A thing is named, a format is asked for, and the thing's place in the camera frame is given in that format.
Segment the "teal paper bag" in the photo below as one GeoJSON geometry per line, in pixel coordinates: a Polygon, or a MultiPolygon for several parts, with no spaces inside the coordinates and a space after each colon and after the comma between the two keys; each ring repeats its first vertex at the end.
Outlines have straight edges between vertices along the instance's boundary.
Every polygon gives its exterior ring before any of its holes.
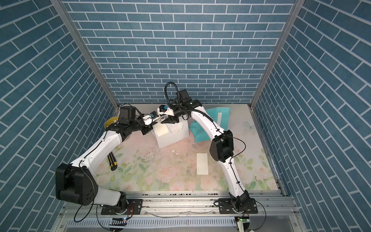
{"type": "Polygon", "coordinates": [[[230,108],[216,107],[205,110],[199,107],[202,113],[192,111],[191,118],[194,122],[190,125],[190,130],[194,135],[195,143],[213,140],[215,136],[228,130],[230,108]]]}

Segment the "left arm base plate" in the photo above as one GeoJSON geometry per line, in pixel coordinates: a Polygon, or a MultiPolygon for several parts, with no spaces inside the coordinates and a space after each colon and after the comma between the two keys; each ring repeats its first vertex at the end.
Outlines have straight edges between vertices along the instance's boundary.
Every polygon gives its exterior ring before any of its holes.
{"type": "Polygon", "coordinates": [[[102,215],[139,215],[143,206],[143,199],[126,199],[119,201],[116,206],[104,205],[101,210],[102,215]]]}

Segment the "white paper bag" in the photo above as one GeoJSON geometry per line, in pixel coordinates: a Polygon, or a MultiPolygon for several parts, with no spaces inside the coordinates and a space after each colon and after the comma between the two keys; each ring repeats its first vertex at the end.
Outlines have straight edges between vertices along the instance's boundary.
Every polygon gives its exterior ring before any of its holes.
{"type": "Polygon", "coordinates": [[[166,124],[166,126],[168,127],[170,132],[160,137],[156,136],[155,130],[153,129],[153,135],[157,140],[159,148],[165,148],[189,137],[188,122],[186,120],[183,120],[181,117],[179,118],[179,123],[166,124]]]}

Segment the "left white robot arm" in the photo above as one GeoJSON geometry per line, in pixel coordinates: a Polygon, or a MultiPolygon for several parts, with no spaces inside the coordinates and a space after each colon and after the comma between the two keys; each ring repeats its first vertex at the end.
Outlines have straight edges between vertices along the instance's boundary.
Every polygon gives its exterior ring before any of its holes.
{"type": "Polygon", "coordinates": [[[109,125],[103,135],[85,153],[69,164],[61,164],[56,169],[56,198],[61,201],[108,207],[114,214],[127,211],[126,194],[121,191],[99,187],[94,179],[99,165],[135,131],[147,134],[153,129],[140,120],[123,120],[109,125]]]}

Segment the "short white receipt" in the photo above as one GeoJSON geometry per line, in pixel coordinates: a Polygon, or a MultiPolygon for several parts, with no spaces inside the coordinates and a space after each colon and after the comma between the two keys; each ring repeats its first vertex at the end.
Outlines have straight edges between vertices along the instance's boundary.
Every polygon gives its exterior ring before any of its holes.
{"type": "Polygon", "coordinates": [[[209,175],[207,153],[197,153],[197,175],[209,175]]]}

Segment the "yellow pen cup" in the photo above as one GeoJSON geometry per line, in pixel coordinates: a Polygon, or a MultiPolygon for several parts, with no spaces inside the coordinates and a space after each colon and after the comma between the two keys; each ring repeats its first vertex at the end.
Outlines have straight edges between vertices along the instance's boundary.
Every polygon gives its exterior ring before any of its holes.
{"type": "Polygon", "coordinates": [[[118,122],[118,117],[112,117],[105,122],[104,127],[108,128],[111,124],[114,124],[117,122],[118,122]]]}

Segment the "yellow black utility knife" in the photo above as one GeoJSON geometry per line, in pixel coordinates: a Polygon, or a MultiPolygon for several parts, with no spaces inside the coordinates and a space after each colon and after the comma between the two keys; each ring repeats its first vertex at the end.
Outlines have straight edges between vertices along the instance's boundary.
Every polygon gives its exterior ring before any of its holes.
{"type": "Polygon", "coordinates": [[[112,152],[110,152],[107,157],[108,157],[108,160],[109,160],[109,165],[110,165],[111,171],[115,171],[117,169],[117,160],[114,157],[114,154],[112,152]]]}

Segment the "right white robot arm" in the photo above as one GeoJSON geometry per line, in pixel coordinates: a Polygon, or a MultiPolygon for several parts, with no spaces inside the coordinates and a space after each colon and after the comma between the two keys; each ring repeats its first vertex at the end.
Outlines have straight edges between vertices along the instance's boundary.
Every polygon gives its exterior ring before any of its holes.
{"type": "Polygon", "coordinates": [[[220,127],[207,114],[198,100],[191,100],[182,106],[176,105],[173,108],[161,105],[157,109],[157,113],[160,116],[166,116],[161,122],[162,124],[175,124],[179,117],[187,115],[201,125],[211,140],[209,153],[221,166],[225,175],[233,209],[237,213],[252,213],[256,209],[256,203],[243,186],[235,166],[234,158],[236,156],[233,153],[235,137],[233,133],[220,127]]]}

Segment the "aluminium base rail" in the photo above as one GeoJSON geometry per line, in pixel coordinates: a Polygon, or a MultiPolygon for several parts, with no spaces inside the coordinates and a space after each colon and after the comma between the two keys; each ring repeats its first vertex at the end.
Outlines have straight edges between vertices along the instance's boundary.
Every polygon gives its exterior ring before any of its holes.
{"type": "Polygon", "coordinates": [[[54,232],[304,232],[294,199],[279,191],[251,191],[255,200],[245,213],[235,212],[225,191],[130,192],[123,214],[104,206],[67,203],[54,232]]]}

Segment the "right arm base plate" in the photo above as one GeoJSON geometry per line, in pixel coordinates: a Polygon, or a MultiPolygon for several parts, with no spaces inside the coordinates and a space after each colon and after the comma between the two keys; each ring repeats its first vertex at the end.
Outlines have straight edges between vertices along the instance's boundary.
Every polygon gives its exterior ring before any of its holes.
{"type": "Polygon", "coordinates": [[[220,214],[257,214],[258,208],[255,199],[238,203],[230,198],[219,198],[214,201],[220,214]]]}

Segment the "white stapler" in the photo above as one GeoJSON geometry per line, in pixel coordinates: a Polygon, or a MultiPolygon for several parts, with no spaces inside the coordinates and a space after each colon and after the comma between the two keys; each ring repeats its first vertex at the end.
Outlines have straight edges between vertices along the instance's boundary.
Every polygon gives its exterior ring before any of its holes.
{"type": "Polygon", "coordinates": [[[170,117],[174,117],[174,111],[167,105],[160,105],[157,110],[143,116],[142,120],[146,126],[149,126],[158,122],[162,123],[170,117]]]}

